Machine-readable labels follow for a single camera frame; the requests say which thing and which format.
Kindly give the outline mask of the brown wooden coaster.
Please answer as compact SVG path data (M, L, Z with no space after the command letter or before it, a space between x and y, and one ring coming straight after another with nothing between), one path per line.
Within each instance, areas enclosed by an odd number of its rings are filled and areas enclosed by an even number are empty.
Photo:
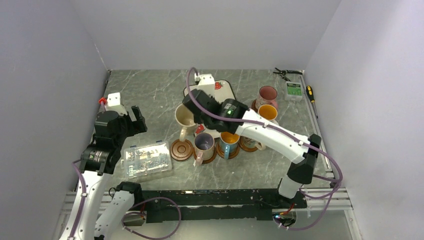
M216 156L217 156L217 150L216 149L214 149L214 151L213 151L213 155L211 156L211 158L209 158L209 159L207 159L207 160L204 160L203 162L202 162L202 164L203 165L205 165L205 164L209 164L209 163L211 163L215 158L216 158Z
M261 106L260 104L257 104L257 100L256 99L251 103L251 109L253 109L256 113L258 112L258 108L260 106Z
M245 152L251 153L258 150L257 141L249 137L241 136L238 145Z
M226 160L235 158L240 152L240 146L237 143L227 144L219 142L216 145L217 154Z
M171 157L180 162L188 160L192 156L193 151L194 147L188 139L184 141L177 139L170 146Z

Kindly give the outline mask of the blue mug yellow inside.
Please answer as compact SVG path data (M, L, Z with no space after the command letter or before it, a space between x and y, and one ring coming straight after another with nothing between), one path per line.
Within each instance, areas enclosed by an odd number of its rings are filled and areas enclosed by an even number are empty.
M218 154L225 160L233 159L240 152L240 136L230 132L222 132L217 146Z

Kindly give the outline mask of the white mug orange inside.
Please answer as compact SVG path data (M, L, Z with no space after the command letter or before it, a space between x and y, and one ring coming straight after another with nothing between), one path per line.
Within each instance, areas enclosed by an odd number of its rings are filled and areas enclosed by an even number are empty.
M266 120L271 121L272 123L278 125L278 122L276 121L276 118L278 116L278 111L273 105L271 105L271 104L261 105L258 108L257 112L261 117L263 117Z

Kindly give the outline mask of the pink mug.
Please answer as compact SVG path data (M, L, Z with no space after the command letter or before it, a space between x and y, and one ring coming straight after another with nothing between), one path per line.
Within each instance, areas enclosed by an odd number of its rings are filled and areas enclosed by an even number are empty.
M258 110L262 105L272 105L277 109L277 96L278 93L274 87L269 85L262 86L255 100L255 108Z

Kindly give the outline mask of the cream patterned mug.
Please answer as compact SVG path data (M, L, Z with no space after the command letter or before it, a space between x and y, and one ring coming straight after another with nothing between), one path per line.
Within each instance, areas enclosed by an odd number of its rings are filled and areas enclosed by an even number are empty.
M257 150L263 151L266 149L266 145L252 138L242 136L239 142L240 147L246 152L255 152Z

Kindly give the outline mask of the clear plastic parts box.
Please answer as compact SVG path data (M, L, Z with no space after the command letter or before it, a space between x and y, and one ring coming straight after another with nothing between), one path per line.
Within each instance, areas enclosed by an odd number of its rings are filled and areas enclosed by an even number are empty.
M144 146L131 146L123 152L121 166L124 176L135 179L172 170L169 144L158 141Z

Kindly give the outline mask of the grey purple mug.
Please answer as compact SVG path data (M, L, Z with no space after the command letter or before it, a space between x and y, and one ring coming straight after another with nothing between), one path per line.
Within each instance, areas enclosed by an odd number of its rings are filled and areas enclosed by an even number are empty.
M209 133L199 133L194 138L194 163L195 167L202 165L204 160L212 157L215 149L215 139Z

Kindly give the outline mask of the cream mug outside tray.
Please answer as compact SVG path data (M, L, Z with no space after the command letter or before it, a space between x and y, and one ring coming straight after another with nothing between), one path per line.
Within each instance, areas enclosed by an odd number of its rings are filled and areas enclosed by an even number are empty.
M174 112L176 122L180 125L179 141L184 142L187 136L191 136L197 129L193 113L182 103L177 106Z

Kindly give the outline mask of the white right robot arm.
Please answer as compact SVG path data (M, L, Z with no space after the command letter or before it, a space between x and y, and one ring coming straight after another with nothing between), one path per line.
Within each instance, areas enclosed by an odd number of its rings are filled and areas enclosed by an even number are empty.
M312 182L321 137L291 132L265 119L244 103L228 98L219 103L199 89L191 90L182 104L194 115L194 121L219 133L229 132L265 144L291 162L275 194L276 203L289 207L303 185Z

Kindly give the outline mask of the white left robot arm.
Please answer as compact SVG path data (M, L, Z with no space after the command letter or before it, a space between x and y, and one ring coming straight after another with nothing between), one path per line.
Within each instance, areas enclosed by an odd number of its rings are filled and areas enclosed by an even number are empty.
M75 166L78 184L72 210L60 236L62 240L105 240L128 210L137 210L144 203L141 185L121 182L103 214L99 214L108 181L112 178L125 140L148 128L139 107L131 107L132 120L126 111L97 113L90 144L81 153Z

